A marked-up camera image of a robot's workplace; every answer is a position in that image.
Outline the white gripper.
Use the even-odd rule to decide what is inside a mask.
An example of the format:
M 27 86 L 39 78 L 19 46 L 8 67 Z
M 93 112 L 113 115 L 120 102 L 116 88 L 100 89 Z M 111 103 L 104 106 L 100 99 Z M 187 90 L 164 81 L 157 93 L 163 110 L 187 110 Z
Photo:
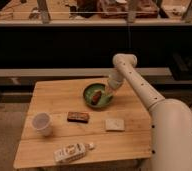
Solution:
M 104 90 L 103 99 L 105 101 L 110 101 L 113 98 L 113 90 L 116 90 L 122 86 L 123 76 L 116 69 L 113 69 L 108 76 L 107 83 L 111 89 L 106 88 Z

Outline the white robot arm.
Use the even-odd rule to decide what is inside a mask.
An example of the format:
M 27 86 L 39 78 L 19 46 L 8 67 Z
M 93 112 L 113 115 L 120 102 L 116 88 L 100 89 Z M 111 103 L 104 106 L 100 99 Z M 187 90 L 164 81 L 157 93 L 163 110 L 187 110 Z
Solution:
M 151 171 L 192 171 L 192 110 L 182 101 L 166 99 L 135 69 L 137 57 L 119 53 L 107 92 L 119 89 L 126 80 L 151 116 Z

